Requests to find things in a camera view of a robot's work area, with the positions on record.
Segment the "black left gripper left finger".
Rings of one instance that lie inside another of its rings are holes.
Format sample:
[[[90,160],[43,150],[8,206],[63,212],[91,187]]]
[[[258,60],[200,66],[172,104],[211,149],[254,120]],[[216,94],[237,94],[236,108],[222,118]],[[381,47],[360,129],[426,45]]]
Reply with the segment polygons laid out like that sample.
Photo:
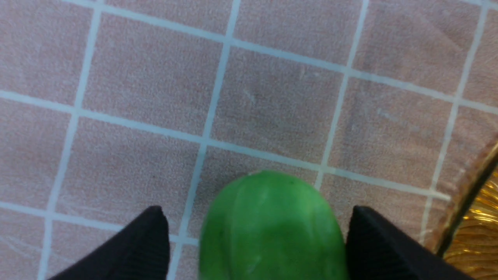
[[[52,278],[165,280],[169,264],[168,221],[160,206],[150,206],[96,250]]]

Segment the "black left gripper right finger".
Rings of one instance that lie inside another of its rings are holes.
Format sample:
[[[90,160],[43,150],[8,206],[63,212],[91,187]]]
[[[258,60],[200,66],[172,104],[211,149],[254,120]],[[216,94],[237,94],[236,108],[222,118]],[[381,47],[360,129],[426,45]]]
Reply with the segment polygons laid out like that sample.
[[[354,206],[346,241],[353,280],[472,280],[466,261],[451,265],[368,206]]]

